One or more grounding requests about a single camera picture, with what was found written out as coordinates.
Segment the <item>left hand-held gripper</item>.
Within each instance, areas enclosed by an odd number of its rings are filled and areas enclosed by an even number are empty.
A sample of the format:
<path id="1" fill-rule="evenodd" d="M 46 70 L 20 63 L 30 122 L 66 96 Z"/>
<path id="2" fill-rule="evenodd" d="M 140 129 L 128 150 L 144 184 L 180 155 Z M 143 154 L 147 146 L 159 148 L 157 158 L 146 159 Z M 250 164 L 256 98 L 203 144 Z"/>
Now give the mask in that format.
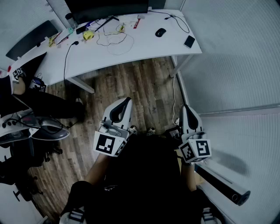
<path id="1" fill-rule="evenodd" d="M 131 132 L 132 99 L 122 98 L 109 105 L 103 114 L 98 131 L 94 134 L 93 150 L 111 157 L 118 157 L 127 144 Z"/>

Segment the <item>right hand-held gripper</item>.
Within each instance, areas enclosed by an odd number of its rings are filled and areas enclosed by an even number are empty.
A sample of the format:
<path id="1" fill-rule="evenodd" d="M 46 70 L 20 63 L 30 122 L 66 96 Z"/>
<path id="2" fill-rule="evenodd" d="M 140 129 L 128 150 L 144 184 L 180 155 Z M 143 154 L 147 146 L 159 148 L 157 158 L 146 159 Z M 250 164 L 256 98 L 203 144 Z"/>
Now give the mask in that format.
<path id="1" fill-rule="evenodd" d="M 180 109 L 179 126 L 182 129 L 182 144 L 179 149 L 185 163 L 199 162 L 212 156 L 210 140 L 202 132 L 202 121 L 197 112 L 188 105 Z"/>

